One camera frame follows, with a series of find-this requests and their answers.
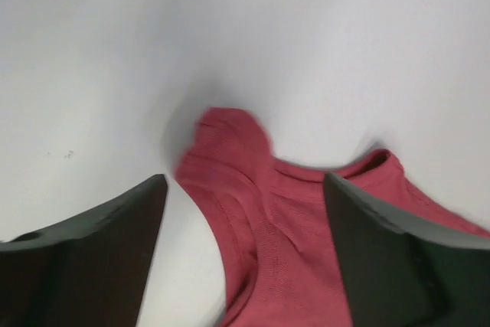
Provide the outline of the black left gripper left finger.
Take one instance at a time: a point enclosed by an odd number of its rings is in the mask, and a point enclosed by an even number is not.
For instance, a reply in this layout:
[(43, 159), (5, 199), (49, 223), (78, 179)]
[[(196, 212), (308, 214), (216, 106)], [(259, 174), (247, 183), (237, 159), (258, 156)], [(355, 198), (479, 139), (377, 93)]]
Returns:
[(168, 184), (122, 195), (1, 244), (3, 326), (135, 326)]

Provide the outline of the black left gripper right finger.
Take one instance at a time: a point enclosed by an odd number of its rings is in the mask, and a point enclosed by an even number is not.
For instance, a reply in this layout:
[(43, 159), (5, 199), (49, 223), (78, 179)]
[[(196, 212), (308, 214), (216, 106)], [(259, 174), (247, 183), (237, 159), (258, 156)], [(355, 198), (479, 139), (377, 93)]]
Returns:
[(355, 326), (487, 326), (489, 239), (428, 221), (336, 174), (323, 181)]

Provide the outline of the red tank top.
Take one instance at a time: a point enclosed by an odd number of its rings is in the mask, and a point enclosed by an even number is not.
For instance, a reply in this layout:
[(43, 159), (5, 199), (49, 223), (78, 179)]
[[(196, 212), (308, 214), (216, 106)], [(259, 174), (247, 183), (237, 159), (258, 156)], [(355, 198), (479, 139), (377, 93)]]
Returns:
[(247, 111), (213, 107), (176, 170), (224, 265), (224, 326), (355, 326), (325, 206), (325, 173), (277, 159)]

